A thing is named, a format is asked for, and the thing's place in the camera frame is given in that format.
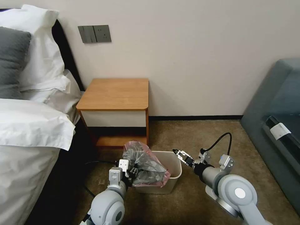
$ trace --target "pillowcase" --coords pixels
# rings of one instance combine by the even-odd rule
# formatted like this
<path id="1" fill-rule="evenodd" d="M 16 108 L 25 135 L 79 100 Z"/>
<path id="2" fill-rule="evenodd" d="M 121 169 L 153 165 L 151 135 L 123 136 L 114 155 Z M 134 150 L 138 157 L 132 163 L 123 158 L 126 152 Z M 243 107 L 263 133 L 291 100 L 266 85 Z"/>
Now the pillowcase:
<path id="1" fill-rule="evenodd" d="M 44 103 L 0 99 L 0 118 L 0 145 L 70 148 L 74 124 Z"/>
<path id="2" fill-rule="evenodd" d="M 20 90 L 66 91 L 70 80 L 63 75 L 64 63 L 52 36 L 57 11 L 23 5 L 0 12 L 0 26 L 30 32 L 29 61 L 20 75 Z"/>
<path id="3" fill-rule="evenodd" d="M 29 32 L 0 27 L 0 98 L 22 99 L 18 79 L 30 40 Z"/>

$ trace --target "light switch panel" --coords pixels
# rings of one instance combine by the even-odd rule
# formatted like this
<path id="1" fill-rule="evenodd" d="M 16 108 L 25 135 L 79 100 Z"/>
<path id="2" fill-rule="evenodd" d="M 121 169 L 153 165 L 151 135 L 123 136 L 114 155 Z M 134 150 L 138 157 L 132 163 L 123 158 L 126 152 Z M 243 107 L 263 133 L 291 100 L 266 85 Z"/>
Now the light switch panel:
<path id="1" fill-rule="evenodd" d="M 108 25 L 93 26 L 97 42 L 112 42 Z"/>
<path id="2" fill-rule="evenodd" d="M 108 25 L 78 26 L 83 43 L 112 42 Z"/>
<path id="3" fill-rule="evenodd" d="M 78 26 L 83 43 L 96 43 L 96 36 L 93 26 Z"/>

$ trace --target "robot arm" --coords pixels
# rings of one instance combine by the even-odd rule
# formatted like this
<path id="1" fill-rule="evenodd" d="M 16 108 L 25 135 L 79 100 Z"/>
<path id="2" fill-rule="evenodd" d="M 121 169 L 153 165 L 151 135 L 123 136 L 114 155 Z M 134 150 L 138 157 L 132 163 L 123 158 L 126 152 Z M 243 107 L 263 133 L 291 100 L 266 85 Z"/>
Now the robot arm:
<path id="1" fill-rule="evenodd" d="M 215 168 L 209 164 L 208 152 L 199 153 L 199 160 L 194 161 L 184 151 L 176 149 L 173 151 L 207 185 L 205 192 L 227 212 L 235 217 L 241 217 L 249 225 L 270 224 L 256 207 L 258 199 L 253 185 L 241 176 L 229 175 L 234 165 L 234 160 L 230 156 L 222 155 L 220 167 Z"/>
<path id="2" fill-rule="evenodd" d="M 128 189 L 127 169 L 128 160 L 121 159 L 118 167 L 109 170 L 107 189 L 96 195 L 80 225 L 118 225 L 122 221 L 125 213 L 124 198 Z"/>
<path id="3" fill-rule="evenodd" d="M 173 151 L 206 184 L 205 192 L 227 212 L 234 217 L 241 217 L 244 224 L 270 224 L 256 207 L 258 198 L 253 185 L 241 176 L 229 174 L 234 165 L 229 155 L 222 155 L 220 167 L 215 168 L 209 164 L 208 152 L 200 152 L 199 159 L 194 160 L 184 151 Z M 121 159 L 118 167 L 109 170 L 107 189 L 93 199 L 91 209 L 80 225 L 118 225 L 122 221 L 125 213 L 124 197 L 131 184 L 127 173 L 128 163 L 128 160 Z"/>

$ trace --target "brown carpet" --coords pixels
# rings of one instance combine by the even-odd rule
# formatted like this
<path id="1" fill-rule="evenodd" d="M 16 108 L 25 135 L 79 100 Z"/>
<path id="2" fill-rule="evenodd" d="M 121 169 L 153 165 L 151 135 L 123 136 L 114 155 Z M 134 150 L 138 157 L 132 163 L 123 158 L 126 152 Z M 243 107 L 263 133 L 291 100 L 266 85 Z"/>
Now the brown carpet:
<path id="1" fill-rule="evenodd" d="M 185 150 L 194 158 L 200 148 L 210 147 L 225 132 L 233 135 L 230 155 L 235 160 L 232 174 L 248 179 L 258 194 L 258 208 L 264 218 L 274 225 L 300 224 L 300 218 L 290 205 L 267 166 L 256 151 L 239 121 L 164 121 L 150 123 L 150 148 L 153 151 Z M 211 150 L 214 166 L 226 153 L 228 137 Z M 118 149 L 99 151 L 99 159 L 117 160 Z M 87 176 L 86 185 L 98 194 L 108 184 L 110 165 L 99 164 Z M 79 224 L 89 210 L 93 198 L 84 190 L 78 192 L 80 201 L 74 224 Z M 122 224 L 241 224 L 228 215 L 205 193 L 205 185 L 182 165 L 182 175 L 169 195 L 139 194 L 130 188 L 125 198 Z"/>

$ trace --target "gray sofa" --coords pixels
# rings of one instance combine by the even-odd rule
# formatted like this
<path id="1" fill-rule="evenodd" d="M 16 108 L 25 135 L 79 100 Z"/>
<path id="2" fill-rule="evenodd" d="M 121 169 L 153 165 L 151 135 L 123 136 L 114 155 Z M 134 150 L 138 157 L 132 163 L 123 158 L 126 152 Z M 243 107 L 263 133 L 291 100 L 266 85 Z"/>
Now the gray sofa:
<path id="1" fill-rule="evenodd" d="M 300 215 L 300 58 L 281 59 L 247 107 L 241 124 Z M 291 134 L 276 140 L 270 128 L 283 123 Z"/>

